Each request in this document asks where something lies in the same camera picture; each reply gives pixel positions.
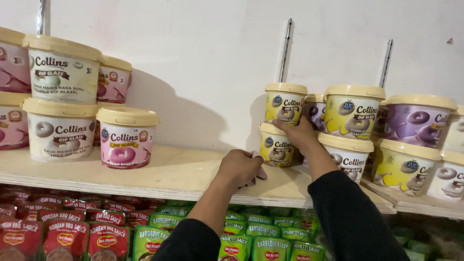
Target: yellow tub label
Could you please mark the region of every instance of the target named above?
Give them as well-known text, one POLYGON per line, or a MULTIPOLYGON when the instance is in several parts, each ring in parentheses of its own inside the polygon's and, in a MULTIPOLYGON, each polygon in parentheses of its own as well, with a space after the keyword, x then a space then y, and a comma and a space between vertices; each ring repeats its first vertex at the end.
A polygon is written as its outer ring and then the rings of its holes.
POLYGON ((259 153, 268 165, 289 167, 294 150, 287 137, 262 132, 259 153))
POLYGON ((379 105, 379 100, 329 95, 325 109, 324 133, 368 140, 379 105))
POLYGON ((432 160, 379 148, 375 152, 374 183, 416 194, 422 190, 434 164, 432 160))
POLYGON ((284 92, 267 92, 265 121, 280 119, 290 126, 298 123, 304 95, 284 92))

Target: white wall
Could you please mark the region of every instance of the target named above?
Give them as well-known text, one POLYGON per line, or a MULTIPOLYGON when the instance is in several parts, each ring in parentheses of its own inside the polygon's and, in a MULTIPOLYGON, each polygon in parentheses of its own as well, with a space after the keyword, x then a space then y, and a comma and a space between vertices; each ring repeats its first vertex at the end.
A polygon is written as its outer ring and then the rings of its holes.
MULTIPOLYGON (((258 149, 264 87, 277 79, 290 17, 287 82, 314 92, 377 85, 394 39, 388 96, 442 94, 464 104, 462 0, 51 2, 52 36, 132 63, 127 103, 160 114, 159 144, 258 149)), ((0 3, 0 26, 36 31, 39 0, 0 3)))

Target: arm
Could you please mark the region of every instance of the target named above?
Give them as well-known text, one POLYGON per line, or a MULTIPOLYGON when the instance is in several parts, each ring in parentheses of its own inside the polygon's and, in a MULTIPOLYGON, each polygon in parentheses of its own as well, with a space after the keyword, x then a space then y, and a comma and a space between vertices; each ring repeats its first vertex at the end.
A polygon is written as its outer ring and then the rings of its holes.
POLYGON ((308 193, 337 260, 409 260, 380 212, 319 144, 306 117, 291 127, 274 120, 308 161, 308 193))
POLYGON ((151 261, 217 260, 227 205, 238 187, 254 178, 263 161, 246 151, 231 150, 208 189, 151 261))

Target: black sleeve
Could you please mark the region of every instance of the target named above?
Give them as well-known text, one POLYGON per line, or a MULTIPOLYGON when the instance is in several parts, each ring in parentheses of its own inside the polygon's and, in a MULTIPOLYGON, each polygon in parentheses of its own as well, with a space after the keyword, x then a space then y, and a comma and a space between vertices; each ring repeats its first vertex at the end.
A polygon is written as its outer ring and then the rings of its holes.
POLYGON ((184 219, 161 244, 151 261, 216 261, 221 241, 205 223, 184 219))
POLYGON ((409 260, 374 203, 345 173, 323 175, 308 193, 336 260, 409 260))

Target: wooden shelf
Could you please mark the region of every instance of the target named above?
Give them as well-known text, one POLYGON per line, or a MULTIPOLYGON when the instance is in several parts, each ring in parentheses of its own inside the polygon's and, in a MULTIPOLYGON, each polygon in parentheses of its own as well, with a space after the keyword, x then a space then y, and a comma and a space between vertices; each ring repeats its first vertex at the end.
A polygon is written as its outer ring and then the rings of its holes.
POLYGON ((361 184, 393 203, 397 211, 464 220, 464 200, 451 202, 429 195, 407 196, 399 191, 374 184, 364 177, 361 179, 361 184))
MULTIPOLYGON (((42 163, 29 150, 0 151, 0 183, 69 189, 83 192, 197 201, 216 175, 224 153, 174 147, 153 147, 149 165, 133 170, 113 170, 100 163, 100 149, 71 163, 42 163)), ((293 208, 313 208, 307 192, 308 168, 280 169, 264 165, 268 179, 243 187, 231 203, 293 208)), ((382 213, 396 213, 393 205, 362 188, 382 213)))

